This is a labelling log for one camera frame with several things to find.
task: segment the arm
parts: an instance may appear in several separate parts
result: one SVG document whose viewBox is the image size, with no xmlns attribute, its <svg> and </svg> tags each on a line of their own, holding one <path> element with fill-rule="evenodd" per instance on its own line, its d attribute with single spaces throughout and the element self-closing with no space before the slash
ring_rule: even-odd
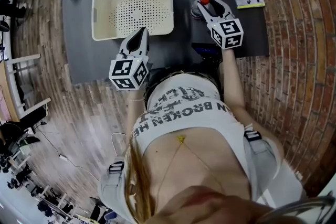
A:
<svg viewBox="0 0 336 224">
<path fill-rule="evenodd" d="M 223 50 L 223 74 L 224 74 L 224 101 L 231 109 L 236 119 L 247 126 L 252 123 L 254 130 L 261 136 L 271 139 L 278 148 L 281 159 L 284 157 L 284 149 L 280 141 L 266 128 L 257 123 L 245 109 L 243 87 L 241 85 L 235 53 L 232 49 Z"/>
<path fill-rule="evenodd" d="M 143 101 L 144 87 L 139 90 L 130 91 L 128 95 L 128 113 L 127 113 L 127 124 L 126 124 L 126 142 L 129 143 L 133 126 L 138 119 L 138 117 L 144 112 L 144 101 Z"/>
</svg>

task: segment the gold necklace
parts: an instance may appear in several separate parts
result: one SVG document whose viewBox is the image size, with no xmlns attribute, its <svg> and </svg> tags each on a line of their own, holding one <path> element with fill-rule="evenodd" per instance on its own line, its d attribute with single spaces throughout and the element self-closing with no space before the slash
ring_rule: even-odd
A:
<svg viewBox="0 0 336 224">
<path fill-rule="evenodd" d="M 173 157 L 172 157 L 172 159 L 171 159 L 171 161 L 169 162 L 169 165 L 168 165 L 168 167 L 167 167 L 167 170 L 166 170 L 166 172 L 165 172 L 165 174 L 164 174 L 164 176 L 163 176 L 163 179 L 162 179 L 162 181 L 161 181 L 161 183 L 160 183 L 160 186 L 159 186 L 159 189 L 158 189 L 158 191 L 157 191 L 157 193 L 156 193 L 156 199 L 155 199 L 155 211 L 154 212 L 156 212 L 156 210 L 157 210 L 157 205 L 158 205 L 158 200 L 159 200 L 159 193 L 160 193 L 160 190 L 161 190 L 161 187 L 162 187 L 162 185 L 163 185 L 163 182 L 164 182 L 164 180 L 165 180 L 165 178 L 166 178 L 166 175 L 167 175 L 167 173 L 168 173 L 168 170 L 169 170 L 169 168 L 170 168 L 170 166 L 171 166 L 171 164 L 172 164 L 172 162 L 173 162 L 173 160 L 174 160 L 174 158 L 175 158 L 175 156 L 176 156 L 176 154 L 177 154 L 177 152 L 179 151 L 179 149 L 181 148 L 181 146 L 182 145 L 184 145 L 202 164 L 203 164 L 203 166 L 210 172 L 210 175 L 213 177 L 213 179 L 219 184 L 219 186 L 220 186 L 220 188 L 221 188 L 221 191 L 222 191 L 222 193 L 224 194 L 225 192 L 224 192 L 224 189 L 223 189 L 223 187 L 222 187 L 222 184 L 220 183 L 220 181 L 216 178 L 216 176 L 214 175 L 214 173 L 211 171 L 211 169 L 206 165 L 206 163 L 201 159 L 201 158 L 199 158 L 185 143 L 184 143 L 184 140 L 185 140 L 185 135 L 179 135 L 179 136 L 177 136 L 176 137 L 177 138 L 177 140 L 179 141 L 179 146 L 177 147 L 177 149 L 176 149 L 176 151 L 175 151 L 175 153 L 174 153 L 174 155 L 173 155 Z"/>
</svg>

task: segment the cable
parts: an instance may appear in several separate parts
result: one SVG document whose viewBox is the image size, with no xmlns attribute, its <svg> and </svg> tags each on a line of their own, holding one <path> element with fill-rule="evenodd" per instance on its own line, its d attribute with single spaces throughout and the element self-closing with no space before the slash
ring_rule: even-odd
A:
<svg viewBox="0 0 336 224">
<path fill-rule="evenodd" d="M 61 155 L 59 154 L 59 151 L 57 150 L 57 148 L 53 145 L 53 143 L 47 138 L 47 136 L 38 128 L 35 128 L 37 129 L 45 138 L 46 140 L 54 147 L 54 149 L 57 151 L 58 153 L 58 156 Z M 68 159 L 68 162 L 71 163 L 74 167 L 76 168 L 81 168 L 83 169 L 84 171 L 88 172 L 96 181 L 99 181 L 98 179 L 96 179 L 96 177 L 87 169 L 85 169 L 84 167 L 81 167 L 81 166 L 78 166 L 78 165 L 75 165 L 68 157 L 66 157 Z"/>
<path fill-rule="evenodd" d="M 24 20 L 24 23 L 26 22 L 26 20 L 27 20 L 27 19 L 29 18 L 29 16 L 30 16 L 30 11 L 33 9 L 34 1 L 35 1 L 35 0 L 31 0 L 31 5 L 30 5 L 30 7 L 28 7 L 28 4 L 27 4 L 28 14 L 27 14 L 27 16 L 26 16 L 26 18 L 25 18 L 25 20 Z"/>
<path fill-rule="evenodd" d="M 99 181 L 98 179 L 96 179 L 96 177 L 95 177 L 89 170 L 85 169 L 84 167 L 75 165 L 69 158 L 68 158 L 68 161 L 69 161 L 69 163 L 71 163 L 74 167 L 83 169 L 84 171 L 88 172 L 88 173 L 89 173 L 95 180 Z"/>
<path fill-rule="evenodd" d="M 54 149 L 57 151 L 57 154 L 58 154 L 58 156 L 60 155 L 59 154 L 59 151 L 57 150 L 57 148 L 54 146 L 54 144 L 47 138 L 47 136 L 39 129 L 39 128 L 35 128 L 35 129 L 37 129 L 45 138 L 46 138 L 46 140 L 50 143 L 50 145 L 52 145 L 53 147 L 54 147 Z"/>
<path fill-rule="evenodd" d="M 114 133 L 111 134 L 112 146 L 113 146 L 113 149 L 114 149 L 114 153 L 115 153 L 116 156 L 117 156 L 117 151 L 116 151 L 116 149 L 115 149 L 114 142 L 113 142 L 113 135 L 114 135 L 114 134 L 122 134 L 122 135 L 125 135 L 125 136 L 126 136 L 126 134 L 124 134 L 124 133 L 119 133 L 119 132 L 114 132 Z"/>
</svg>

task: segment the floor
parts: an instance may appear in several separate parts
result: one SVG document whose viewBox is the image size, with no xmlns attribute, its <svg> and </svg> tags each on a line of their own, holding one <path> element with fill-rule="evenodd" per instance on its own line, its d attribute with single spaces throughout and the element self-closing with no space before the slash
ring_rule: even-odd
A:
<svg viewBox="0 0 336 224">
<path fill-rule="evenodd" d="M 32 84 L 33 102 L 51 97 L 47 125 L 39 126 L 57 151 L 95 178 L 113 159 L 111 134 L 125 131 L 126 93 L 108 80 L 73 86 L 62 30 L 61 0 L 24 0 L 33 7 L 14 34 L 15 57 L 41 54 L 20 66 L 20 84 Z M 266 0 L 270 57 L 244 58 L 238 65 L 251 114 L 284 144 L 286 159 L 309 195 L 336 170 L 336 0 Z M 67 192 L 92 210 L 96 179 L 58 158 L 41 132 L 30 163 L 41 184 Z"/>
</svg>

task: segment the brick wall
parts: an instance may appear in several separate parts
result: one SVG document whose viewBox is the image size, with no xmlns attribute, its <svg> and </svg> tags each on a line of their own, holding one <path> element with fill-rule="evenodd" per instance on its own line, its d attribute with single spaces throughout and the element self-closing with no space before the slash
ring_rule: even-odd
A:
<svg viewBox="0 0 336 224">
<path fill-rule="evenodd" d="M 270 57 L 238 60 L 250 113 L 309 195 L 336 171 L 336 0 L 265 0 Z"/>
</svg>

